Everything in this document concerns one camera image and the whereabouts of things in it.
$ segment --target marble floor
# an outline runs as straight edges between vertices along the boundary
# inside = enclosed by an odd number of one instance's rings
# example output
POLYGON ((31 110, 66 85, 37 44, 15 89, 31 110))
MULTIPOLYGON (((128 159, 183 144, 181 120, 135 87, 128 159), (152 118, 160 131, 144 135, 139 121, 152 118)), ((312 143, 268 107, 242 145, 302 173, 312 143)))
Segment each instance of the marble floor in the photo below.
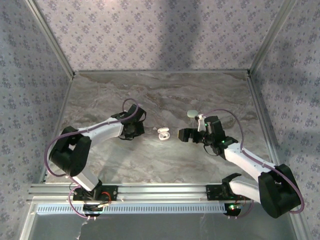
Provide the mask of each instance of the marble floor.
MULTIPOLYGON (((133 141, 113 138, 90 150, 87 164, 103 183, 215 183, 242 171, 221 157, 209 156, 201 144, 181 142, 178 130, 195 128, 188 110, 233 111, 244 129, 244 147, 269 161, 261 126, 244 74, 223 73, 90 73, 76 75, 62 128, 91 126, 120 113, 123 100, 136 99, 147 112, 145 134, 133 141), (157 129, 168 127, 160 141, 157 129)), ((235 119, 216 114, 227 135, 241 140, 235 119)), ((68 179, 47 176, 47 183, 68 179)))

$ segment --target metal grate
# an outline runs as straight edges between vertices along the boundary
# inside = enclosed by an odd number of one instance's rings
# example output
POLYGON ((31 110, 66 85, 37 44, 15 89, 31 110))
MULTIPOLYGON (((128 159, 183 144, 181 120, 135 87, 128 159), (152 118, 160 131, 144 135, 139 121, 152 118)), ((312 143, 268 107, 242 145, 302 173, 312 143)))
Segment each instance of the metal grate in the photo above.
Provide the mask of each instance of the metal grate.
MULTIPOLYGON (((77 211, 83 212, 83 204, 74 204, 77 211)), ((103 214, 195 214, 226 213, 223 203, 146 203, 111 204, 103 208, 103 214)), ((66 204, 39 204, 38 214, 73 214, 66 204)))

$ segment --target patterned wallpaper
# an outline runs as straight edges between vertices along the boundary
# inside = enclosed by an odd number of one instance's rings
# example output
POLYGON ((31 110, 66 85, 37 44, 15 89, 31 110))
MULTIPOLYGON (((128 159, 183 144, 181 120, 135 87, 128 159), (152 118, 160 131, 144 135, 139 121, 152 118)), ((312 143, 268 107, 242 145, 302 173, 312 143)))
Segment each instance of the patterned wallpaper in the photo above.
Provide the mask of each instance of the patterned wallpaper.
POLYGON ((68 78, 23 0, 0 1, 0 239, 16 239, 68 78))
POLYGON ((282 0, 37 0, 74 71, 248 69, 282 0))
POLYGON ((278 142, 320 240, 320 2, 298 0, 256 75, 278 142))

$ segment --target wall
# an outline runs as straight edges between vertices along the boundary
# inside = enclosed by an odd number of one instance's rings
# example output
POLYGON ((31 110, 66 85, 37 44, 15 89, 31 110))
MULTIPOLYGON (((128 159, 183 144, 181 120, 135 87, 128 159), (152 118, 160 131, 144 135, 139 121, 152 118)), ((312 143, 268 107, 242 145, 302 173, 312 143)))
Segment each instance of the wall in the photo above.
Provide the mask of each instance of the wall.
POLYGON ((248 69, 283 1, 37 2, 79 71, 248 69))
POLYGON ((279 159, 293 170, 315 239, 320 239, 319 23, 319 1, 299 0, 253 76, 279 159))
POLYGON ((68 78, 23 0, 0 2, 0 239, 15 239, 68 78))

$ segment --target white earbud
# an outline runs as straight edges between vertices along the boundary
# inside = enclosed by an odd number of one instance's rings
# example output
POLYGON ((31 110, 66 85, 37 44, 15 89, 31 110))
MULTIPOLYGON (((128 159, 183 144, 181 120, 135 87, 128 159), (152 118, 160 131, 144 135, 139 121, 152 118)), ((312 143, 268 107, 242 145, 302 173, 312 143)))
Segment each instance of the white earbud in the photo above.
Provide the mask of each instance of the white earbud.
POLYGON ((169 128, 163 127, 158 129, 159 139, 161 141, 168 140, 170 138, 169 128))

